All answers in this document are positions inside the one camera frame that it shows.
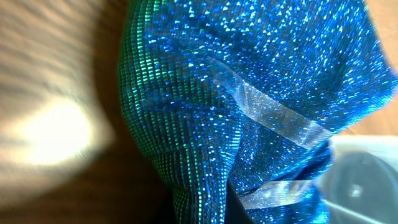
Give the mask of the blue sequin fabric bundle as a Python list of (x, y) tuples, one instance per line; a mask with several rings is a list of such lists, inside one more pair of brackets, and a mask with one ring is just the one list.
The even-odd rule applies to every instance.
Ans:
[(364, 1), (131, 2), (124, 119), (173, 223), (328, 223), (329, 139), (397, 90)]

